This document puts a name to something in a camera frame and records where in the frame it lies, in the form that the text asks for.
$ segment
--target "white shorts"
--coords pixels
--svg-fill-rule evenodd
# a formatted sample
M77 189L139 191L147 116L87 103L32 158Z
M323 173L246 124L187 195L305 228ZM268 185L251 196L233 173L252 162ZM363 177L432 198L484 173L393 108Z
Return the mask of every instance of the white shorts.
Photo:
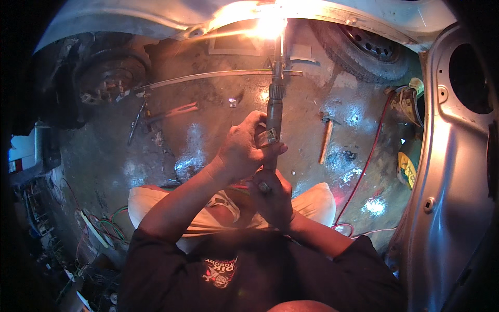
M151 190L143 187L130 189L128 197L128 216L134 228L138 228L144 216L169 192ZM336 214L336 203L327 183L319 183L291 201L293 209L303 216L331 227ZM256 213L248 228L266 229L268 222ZM225 230L234 230L220 225L206 209L194 217L182 237L214 234Z

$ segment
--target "oily floor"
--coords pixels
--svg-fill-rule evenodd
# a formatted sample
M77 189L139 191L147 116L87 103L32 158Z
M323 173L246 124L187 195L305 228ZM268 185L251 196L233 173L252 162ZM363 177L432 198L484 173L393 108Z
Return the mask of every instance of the oily floor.
M291 64L292 70L303 71L303 77L286 79L281 139L289 149L279 157L278 169L292 184L293 196L327 182L338 215L371 150L387 85L367 83L342 70L327 57L306 22L289 24L288 31L292 33L290 43L311 46L317 63ZM166 40L146 47L146 51L153 64L152 81L210 71L261 69L266 61L266 56L209 55L203 40ZM407 84L413 76L421 77L415 53L407 74L393 85ZM199 110L164 119L153 125L152 132L140 124L131 146L126 145L130 122L142 104L142 99L135 96L96 107L95 116L83 128L64 131L62 165L47 178L61 203L54 208L54 215L68 248L76 252L85 226L78 209L86 215L109 218L127 205L132 187L185 182L210 162L231 125L240 123L255 109L266 111L269 83L270 76L236 76L157 88L148 101L153 114L192 102L198 103ZM228 99L236 97L241 100L230 107ZM340 123L334 127L324 165L318 163L325 133L320 112ZM354 226L354 235L397 226L410 195L396 177L397 152L410 127L395 122L390 111L385 116L369 168L340 220ZM118 214L115 222L130 240L134 228L128 215ZM346 234L350 231L337 229ZM370 235L380 253L386 250L392 234L385 231ZM126 250L127 245L119 242L114 242L114 248L99 247L90 235L83 240L79 254L91 261L97 252L104 252L120 267Z

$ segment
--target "man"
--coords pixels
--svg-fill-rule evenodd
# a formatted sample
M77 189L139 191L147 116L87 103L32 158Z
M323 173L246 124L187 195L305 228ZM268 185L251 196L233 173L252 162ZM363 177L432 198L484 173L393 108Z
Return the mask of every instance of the man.
M370 239L354 241L330 228L327 184L293 202L279 172L257 171L287 150L282 143L257 148L265 120L254 111L232 127L214 160L175 191L131 190L130 217L140 224L123 271L120 311L405 309L404 292ZM227 188L250 176L245 204L243 194ZM271 192L261 193L261 182ZM147 197L154 206L144 212Z

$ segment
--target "black t-shirt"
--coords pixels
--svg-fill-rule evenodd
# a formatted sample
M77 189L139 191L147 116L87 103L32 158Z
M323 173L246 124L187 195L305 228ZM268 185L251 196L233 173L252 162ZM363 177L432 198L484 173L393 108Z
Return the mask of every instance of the black t-shirt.
M279 232L214 234L186 255L136 230L118 309L124 311L267 311L292 300L339 312L404 311L398 280L361 236L334 260Z

